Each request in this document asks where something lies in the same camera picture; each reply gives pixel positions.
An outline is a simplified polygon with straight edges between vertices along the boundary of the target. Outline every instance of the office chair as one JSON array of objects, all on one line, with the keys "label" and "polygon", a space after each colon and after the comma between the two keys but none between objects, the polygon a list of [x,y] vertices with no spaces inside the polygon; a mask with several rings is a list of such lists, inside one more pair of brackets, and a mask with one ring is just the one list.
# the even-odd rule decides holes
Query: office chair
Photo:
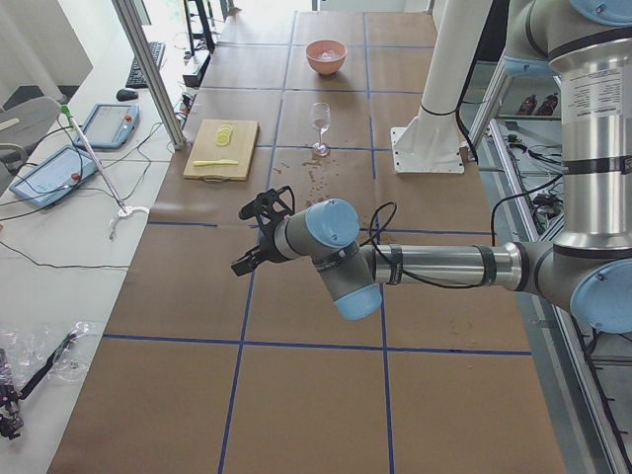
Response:
[{"label": "office chair", "polygon": [[59,113],[59,104],[50,97],[30,99],[6,111],[0,108],[0,161],[9,171],[29,160]]}]

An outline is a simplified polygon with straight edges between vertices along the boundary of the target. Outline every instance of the black mouse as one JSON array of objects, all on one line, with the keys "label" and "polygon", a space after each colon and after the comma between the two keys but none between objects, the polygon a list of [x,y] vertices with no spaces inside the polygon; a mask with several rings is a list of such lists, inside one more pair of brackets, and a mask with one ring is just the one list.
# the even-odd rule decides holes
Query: black mouse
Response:
[{"label": "black mouse", "polygon": [[138,91],[134,89],[119,89],[117,92],[117,100],[119,102],[132,101],[138,99]]}]

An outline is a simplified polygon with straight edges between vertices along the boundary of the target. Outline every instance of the keyboard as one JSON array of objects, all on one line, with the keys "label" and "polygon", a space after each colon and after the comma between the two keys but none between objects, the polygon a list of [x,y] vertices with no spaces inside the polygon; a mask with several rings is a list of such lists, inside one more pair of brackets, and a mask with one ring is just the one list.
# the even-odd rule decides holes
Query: keyboard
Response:
[{"label": "keyboard", "polygon": [[[158,68],[160,68],[162,56],[165,54],[165,43],[160,41],[152,41],[149,43],[149,50],[151,51],[151,55],[153,56],[156,65],[158,66]],[[136,59],[135,57],[134,60],[131,62],[131,67],[129,68],[129,76],[127,76],[125,87],[129,87],[131,89],[142,89],[148,87],[145,76],[143,76],[142,71],[140,70],[138,59]]]}]

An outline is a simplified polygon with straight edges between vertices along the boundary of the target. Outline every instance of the bowl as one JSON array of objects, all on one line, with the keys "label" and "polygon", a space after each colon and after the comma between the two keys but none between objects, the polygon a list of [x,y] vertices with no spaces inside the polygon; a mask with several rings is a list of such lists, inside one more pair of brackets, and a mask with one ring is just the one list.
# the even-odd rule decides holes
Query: bowl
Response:
[{"label": "bowl", "polygon": [[307,62],[317,73],[328,76],[338,71],[347,57],[347,47],[333,39],[320,39],[305,49]]}]

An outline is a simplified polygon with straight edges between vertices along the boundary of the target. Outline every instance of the cutting board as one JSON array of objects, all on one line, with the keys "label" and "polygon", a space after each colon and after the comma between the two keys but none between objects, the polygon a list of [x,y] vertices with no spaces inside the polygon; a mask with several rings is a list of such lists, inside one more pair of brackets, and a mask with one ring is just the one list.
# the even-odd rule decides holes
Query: cutting board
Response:
[{"label": "cutting board", "polygon": [[[233,127],[230,143],[215,144],[217,130],[224,124]],[[203,120],[183,176],[189,180],[217,179],[246,181],[253,158],[259,123],[254,120]],[[235,160],[238,165],[194,166],[195,161]]]}]

